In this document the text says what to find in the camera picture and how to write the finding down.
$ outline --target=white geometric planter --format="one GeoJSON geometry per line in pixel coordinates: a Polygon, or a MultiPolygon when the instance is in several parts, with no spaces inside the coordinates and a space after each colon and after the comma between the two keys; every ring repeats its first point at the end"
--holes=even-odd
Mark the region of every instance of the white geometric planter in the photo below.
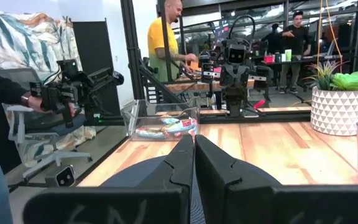
{"type": "Polygon", "coordinates": [[[311,127],[335,136],[357,133],[358,91],[324,91],[315,86],[311,102],[311,127]]]}

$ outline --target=wooden table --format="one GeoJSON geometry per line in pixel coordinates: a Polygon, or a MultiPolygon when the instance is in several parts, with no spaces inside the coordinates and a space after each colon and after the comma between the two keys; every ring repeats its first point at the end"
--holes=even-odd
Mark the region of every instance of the wooden table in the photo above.
{"type": "MultiPolygon", "coordinates": [[[[355,136],[312,130],[309,122],[204,124],[201,134],[283,184],[358,184],[355,136]]],[[[167,155],[176,141],[126,141],[79,186],[99,186],[138,162],[167,155]]]]}
{"type": "MultiPolygon", "coordinates": [[[[181,77],[178,78],[177,81],[185,81],[190,80],[187,77],[181,77]]],[[[207,83],[201,83],[200,80],[198,80],[198,83],[179,83],[179,84],[169,84],[166,85],[166,87],[172,91],[172,92],[182,92],[182,91],[209,91],[209,84],[207,83]]],[[[254,87],[255,80],[249,79],[247,86],[248,88],[254,87]]],[[[218,81],[214,81],[212,84],[212,88],[214,91],[218,91],[222,89],[222,86],[219,84],[218,81]]]]}

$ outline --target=gray chair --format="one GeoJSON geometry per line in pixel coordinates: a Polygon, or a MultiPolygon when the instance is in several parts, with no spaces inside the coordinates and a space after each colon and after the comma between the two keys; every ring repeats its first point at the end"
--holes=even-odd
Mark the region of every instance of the gray chair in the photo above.
{"type": "MultiPolygon", "coordinates": [[[[32,68],[17,68],[0,70],[0,76],[8,78],[20,84],[26,90],[30,90],[30,82],[41,82],[37,73],[32,68]]],[[[63,116],[61,114],[43,114],[33,111],[21,105],[4,105],[6,111],[11,112],[9,121],[9,140],[15,141],[19,155],[24,161],[25,147],[27,144],[35,144],[48,141],[53,146],[53,152],[45,156],[40,156],[40,161],[23,173],[23,179],[28,181],[31,174],[42,169],[52,162],[61,166],[63,158],[86,157],[92,161],[90,153],[71,151],[58,151],[56,143],[67,134],[82,127],[85,122],[85,115],[77,110],[73,118],[73,127],[66,128],[63,116]]]]}

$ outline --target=bald man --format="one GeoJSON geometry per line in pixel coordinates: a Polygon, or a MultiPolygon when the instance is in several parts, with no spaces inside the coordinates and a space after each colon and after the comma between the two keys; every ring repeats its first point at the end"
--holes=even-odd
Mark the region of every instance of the bald man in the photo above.
{"type": "MultiPolygon", "coordinates": [[[[197,61],[197,57],[194,54],[181,55],[179,54],[178,42],[175,39],[175,34],[171,28],[171,23],[178,22],[182,12],[182,4],[180,0],[166,0],[165,1],[165,16],[167,18],[167,34],[168,44],[171,59],[176,61],[181,68],[187,72],[192,72],[191,68],[186,62],[197,61]]],[[[149,27],[149,33],[147,34],[147,42],[149,45],[149,58],[150,67],[158,68],[157,79],[160,82],[168,81],[167,64],[165,63],[165,46],[162,32],[162,20],[161,17],[153,21],[149,27]]],[[[171,64],[172,80],[177,78],[179,69],[171,64]]]]}

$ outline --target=person's hand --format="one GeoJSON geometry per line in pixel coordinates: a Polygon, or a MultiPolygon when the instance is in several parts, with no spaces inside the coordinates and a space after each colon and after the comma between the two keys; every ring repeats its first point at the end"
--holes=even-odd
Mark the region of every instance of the person's hand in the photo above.
{"type": "MultiPolygon", "coordinates": [[[[33,96],[29,97],[29,107],[32,108],[34,111],[40,112],[40,113],[51,113],[51,111],[44,111],[41,108],[41,103],[42,103],[41,98],[37,98],[37,97],[33,97],[33,96]]],[[[71,116],[74,116],[74,114],[75,114],[74,105],[72,103],[69,103],[68,105],[70,107],[71,116]]]]}
{"type": "Polygon", "coordinates": [[[185,69],[185,71],[186,71],[187,73],[192,74],[192,73],[194,72],[194,69],[190,68],[187,64],[184,64],[184,65],[183,65],[183,68],[185,69]]]}
{"type": "Polygon", "coordinates": [[[303,55],[309,55],[310,54],[310,49],[307,49],[304,53],[303,53],[303,55]]]}
{"type": "Polygon", "coordinates": [[[292,34],[292,30],[283,32],[283,37],[294,37],[294,35],[292,34]]]}
{"type": "Polygon", "coordinates": [[[197,61],[197,56],[195,54],[188,54],[185,56],[185,61],[191,61],[191,62],[196,62],[197,61]]]}

